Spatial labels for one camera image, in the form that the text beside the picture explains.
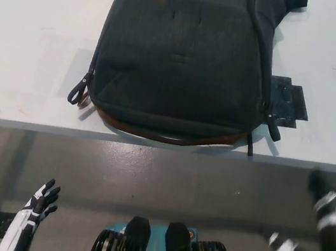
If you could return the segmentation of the white and black left hand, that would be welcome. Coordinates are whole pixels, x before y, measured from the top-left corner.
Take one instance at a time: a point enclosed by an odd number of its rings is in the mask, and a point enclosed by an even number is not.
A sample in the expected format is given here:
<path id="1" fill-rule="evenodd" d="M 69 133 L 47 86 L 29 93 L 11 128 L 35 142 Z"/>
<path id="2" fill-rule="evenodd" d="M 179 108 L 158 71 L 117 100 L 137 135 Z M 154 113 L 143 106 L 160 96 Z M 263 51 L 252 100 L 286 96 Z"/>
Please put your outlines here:
<path id="1" fill-rule="evenodd" d="M 57 210 L 54 203 L 60 187 L 54 185 L 55 179 L 43 184 L 17 212 L 0 243 L 0 251 L 29 251 L 41 222 Z"/>

